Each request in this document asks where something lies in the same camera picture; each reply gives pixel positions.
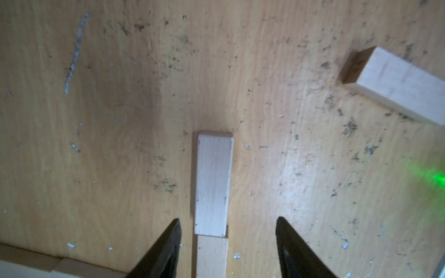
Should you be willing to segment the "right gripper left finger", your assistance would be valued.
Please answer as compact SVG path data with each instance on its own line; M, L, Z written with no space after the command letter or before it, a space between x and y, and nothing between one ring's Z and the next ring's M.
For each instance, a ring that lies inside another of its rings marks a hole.
M181 224L174 219L127 278L175 278L181 243Z

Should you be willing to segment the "natural wood block diagonal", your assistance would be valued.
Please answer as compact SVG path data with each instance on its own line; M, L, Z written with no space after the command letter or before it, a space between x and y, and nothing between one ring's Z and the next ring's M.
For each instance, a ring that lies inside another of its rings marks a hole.
M197 278L225 278L228 238L198 235Z

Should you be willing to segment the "natural wood block body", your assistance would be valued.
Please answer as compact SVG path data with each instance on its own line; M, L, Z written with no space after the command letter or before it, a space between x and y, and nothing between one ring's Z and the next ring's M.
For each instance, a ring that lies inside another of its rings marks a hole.
M124 278L126 273L1 244L2 278Z

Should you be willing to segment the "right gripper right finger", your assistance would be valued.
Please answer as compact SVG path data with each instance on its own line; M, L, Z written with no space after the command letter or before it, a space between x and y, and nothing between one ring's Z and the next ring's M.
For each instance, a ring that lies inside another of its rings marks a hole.
M335 277L284 217L278 217L275 235L283 278Z

